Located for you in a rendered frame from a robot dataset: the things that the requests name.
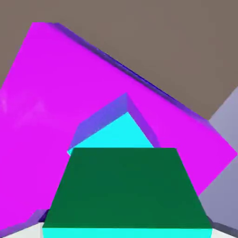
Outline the large magenta box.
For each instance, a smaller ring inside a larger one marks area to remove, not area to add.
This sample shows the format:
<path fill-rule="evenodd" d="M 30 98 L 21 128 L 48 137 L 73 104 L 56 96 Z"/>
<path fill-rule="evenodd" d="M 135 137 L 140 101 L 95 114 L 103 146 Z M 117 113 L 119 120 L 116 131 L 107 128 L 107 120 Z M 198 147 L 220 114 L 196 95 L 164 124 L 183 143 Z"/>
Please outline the large magenta box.
<path fill-rule="evenodd" d="M 49 208 L 77 126 L 124 93 L 196 192 L 236 157 L 206 119 L 63 25 L 34 22 L 0 88 L 0 231 Z"/>

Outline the small turquoise cube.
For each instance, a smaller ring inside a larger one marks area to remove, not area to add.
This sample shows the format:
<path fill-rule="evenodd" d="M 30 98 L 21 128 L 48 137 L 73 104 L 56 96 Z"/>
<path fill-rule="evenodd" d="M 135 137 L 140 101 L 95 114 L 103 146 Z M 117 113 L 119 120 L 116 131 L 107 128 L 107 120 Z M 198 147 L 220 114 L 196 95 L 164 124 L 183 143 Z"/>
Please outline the small turquoise cube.
<path fill-rule="evenodd" d="M 174 148 L 75 148 L 44 238 L 211 238 Z"/>

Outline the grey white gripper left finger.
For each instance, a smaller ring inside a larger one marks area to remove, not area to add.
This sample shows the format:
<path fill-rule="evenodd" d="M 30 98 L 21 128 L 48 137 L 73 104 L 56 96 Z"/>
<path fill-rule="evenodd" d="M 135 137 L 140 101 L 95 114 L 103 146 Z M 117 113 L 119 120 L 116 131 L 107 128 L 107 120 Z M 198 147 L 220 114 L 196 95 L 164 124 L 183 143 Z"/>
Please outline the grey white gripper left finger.
<path fill-rule="evenodd" d="M 16 224 L 3 230 L 3 238 L 43 238 L 43 224 L 49 209 L 40 209 L 23 223 Z"/>

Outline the small cyan cube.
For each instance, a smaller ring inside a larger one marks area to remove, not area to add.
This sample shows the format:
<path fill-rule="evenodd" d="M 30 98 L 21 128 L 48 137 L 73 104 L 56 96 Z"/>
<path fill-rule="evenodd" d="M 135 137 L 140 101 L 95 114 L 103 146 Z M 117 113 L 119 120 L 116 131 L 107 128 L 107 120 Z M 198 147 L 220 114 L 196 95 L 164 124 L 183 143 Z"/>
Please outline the small cyan cube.
<path fill-rule="evenodd" d="M 79 147 L 160 147 L 149 126 L 127 93 L 122 94 L 82 121 L 68 154 Z"/>

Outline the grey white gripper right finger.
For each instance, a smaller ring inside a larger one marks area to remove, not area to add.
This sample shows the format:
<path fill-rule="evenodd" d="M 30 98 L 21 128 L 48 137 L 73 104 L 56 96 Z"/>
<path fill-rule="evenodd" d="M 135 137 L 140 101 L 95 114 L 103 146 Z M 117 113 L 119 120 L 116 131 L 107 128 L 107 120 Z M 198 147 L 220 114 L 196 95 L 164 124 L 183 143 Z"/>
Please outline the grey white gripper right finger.
<path fill-rule="evenodd" d="M 238 229 L 213 222 L 208 216 L 207 218 L 212 226 L 211 238 L 238 238 Z"/>

